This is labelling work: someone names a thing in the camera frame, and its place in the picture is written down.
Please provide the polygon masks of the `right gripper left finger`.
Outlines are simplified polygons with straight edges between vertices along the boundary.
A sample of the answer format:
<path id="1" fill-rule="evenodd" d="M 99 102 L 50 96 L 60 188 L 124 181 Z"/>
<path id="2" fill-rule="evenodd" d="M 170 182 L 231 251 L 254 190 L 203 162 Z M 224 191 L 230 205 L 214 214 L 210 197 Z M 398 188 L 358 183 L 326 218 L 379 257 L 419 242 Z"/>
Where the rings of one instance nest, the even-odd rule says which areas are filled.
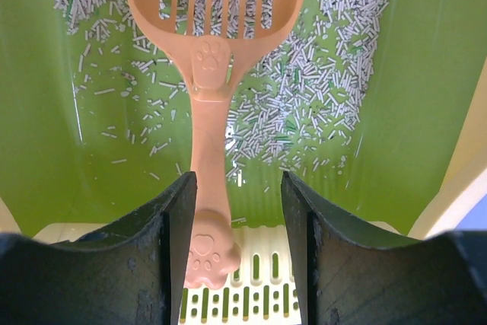
<path id="1" fill-rule="evenodd" d="M 3 324 L 175 324 L 196 205 L 186 173 L 76 241 L 1 235 Z"/>

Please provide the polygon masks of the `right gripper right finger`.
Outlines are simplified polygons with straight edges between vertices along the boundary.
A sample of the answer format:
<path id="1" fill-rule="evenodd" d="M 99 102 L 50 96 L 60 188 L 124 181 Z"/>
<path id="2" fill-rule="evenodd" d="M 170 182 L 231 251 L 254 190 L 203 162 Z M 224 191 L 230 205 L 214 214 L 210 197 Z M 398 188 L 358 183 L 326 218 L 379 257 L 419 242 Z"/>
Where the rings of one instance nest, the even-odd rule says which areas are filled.
<path id="1" fill-rule="evenodd" d="M 486 233 L 425 241 L 384 230 L 285 172 L 281 183 L 303 324 L 484 324 Z"/>

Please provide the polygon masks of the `orange litter scoop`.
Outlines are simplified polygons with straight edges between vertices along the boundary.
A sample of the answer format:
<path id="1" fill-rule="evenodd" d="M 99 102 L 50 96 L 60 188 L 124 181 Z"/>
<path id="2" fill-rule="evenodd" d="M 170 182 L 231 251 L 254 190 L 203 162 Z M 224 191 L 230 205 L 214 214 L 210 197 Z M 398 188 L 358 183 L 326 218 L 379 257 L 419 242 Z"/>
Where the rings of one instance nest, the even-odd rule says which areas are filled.
<path id="1" fill-rule="evenodd" d="M 177 67 L 189 93 L 196 210 L 184 285 L 220 289 L 240 265 L 225 182 L 225 130 L 241 79 L 290 34 L 303 0 L 128 0 L 139 30 Z"/>

